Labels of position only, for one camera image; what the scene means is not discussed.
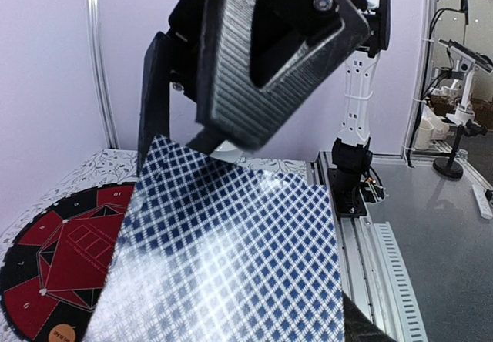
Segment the orange big blind button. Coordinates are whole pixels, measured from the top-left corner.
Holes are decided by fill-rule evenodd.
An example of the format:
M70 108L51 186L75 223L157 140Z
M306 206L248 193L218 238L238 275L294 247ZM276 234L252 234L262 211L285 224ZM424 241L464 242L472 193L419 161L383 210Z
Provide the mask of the orange big blind button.
M76 342L75 329L69 324L57 324L49 331L48 342Z

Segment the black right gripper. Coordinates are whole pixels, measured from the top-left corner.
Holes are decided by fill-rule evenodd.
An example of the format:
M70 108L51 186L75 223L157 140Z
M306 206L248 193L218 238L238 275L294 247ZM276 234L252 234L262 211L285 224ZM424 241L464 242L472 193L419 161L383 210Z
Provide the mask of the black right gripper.
M363 42L387 49L390 13L390 0L179 0L171 81L202 126L189 147L263 148Z

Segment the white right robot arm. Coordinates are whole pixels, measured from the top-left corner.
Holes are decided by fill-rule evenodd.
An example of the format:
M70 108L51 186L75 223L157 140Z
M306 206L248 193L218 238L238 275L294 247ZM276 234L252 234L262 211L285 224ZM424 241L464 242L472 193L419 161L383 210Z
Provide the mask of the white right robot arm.
M169 87L196 103L191 149L264 147L339 66L347 71L333 161L371 162L367 105L374 63L388 45L388 0L179 0L169 31L146 53L138 156L169 134Z

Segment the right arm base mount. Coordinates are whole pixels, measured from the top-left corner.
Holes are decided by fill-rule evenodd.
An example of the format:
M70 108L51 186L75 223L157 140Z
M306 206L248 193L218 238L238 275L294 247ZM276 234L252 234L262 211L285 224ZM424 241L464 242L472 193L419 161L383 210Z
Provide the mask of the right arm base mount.
M372 166L361 175L332 168L328 179L339 220L366 216L367 204L379 203L386 198L381 178Z

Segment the blue card deck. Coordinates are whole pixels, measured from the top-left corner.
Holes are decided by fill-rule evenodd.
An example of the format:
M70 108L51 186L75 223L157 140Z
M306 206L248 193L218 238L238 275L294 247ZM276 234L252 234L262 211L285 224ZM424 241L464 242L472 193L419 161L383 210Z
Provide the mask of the blue card deck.
M342 341L326 187L156 137L87 341Z

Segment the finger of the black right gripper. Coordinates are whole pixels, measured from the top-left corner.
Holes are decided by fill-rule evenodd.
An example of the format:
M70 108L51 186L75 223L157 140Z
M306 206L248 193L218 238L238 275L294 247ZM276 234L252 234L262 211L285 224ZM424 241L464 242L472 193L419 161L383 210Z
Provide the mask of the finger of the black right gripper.
M158 32L146 51L139 117L137 174L143 171L155 136L170 136L170 38Z

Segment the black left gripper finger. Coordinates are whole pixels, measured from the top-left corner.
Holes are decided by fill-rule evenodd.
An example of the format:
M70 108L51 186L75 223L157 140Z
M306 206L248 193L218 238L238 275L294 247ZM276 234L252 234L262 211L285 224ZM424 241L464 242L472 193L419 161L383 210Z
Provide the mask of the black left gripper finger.
M346 342L394 342L390 336L373 324L345 293L344 338Z

